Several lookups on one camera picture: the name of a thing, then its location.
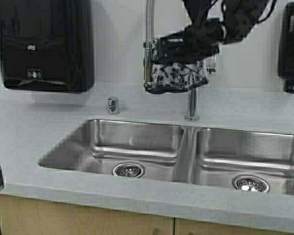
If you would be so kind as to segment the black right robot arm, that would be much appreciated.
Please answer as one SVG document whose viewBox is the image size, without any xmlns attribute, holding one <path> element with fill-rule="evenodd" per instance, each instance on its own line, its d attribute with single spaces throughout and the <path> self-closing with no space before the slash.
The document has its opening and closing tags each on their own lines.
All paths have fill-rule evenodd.
<svg viewBox="0 0 294 235">
<path fill-rule="evenodd" d="M 268 14 L 263 13 L 267 0 L 223 0 L 221 18 L 210 18 L 208 13 L 215 0 L 185 0 L 184 6 L 191 24 L 184 30 L 161 37 L 155 45 L 157 64 L 195 63 L 217 55 L 220 45 L 240 43 L 252 29 L 272 14 L 276 1 L 271 1 Z"/>
</svg>

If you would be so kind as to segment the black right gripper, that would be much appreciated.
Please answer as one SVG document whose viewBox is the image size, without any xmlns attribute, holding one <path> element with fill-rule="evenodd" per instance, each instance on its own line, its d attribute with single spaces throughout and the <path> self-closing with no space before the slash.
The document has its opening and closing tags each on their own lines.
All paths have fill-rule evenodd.
<svg viewBox="0 0 294 235">
<path fill-rule="evenodd" d="M 221 20 L 194 23 L 177 33 L 161 37 L 155 44 L 155 63 L 195 63 L 220 52 L 224 39 Z"/>
</svg>

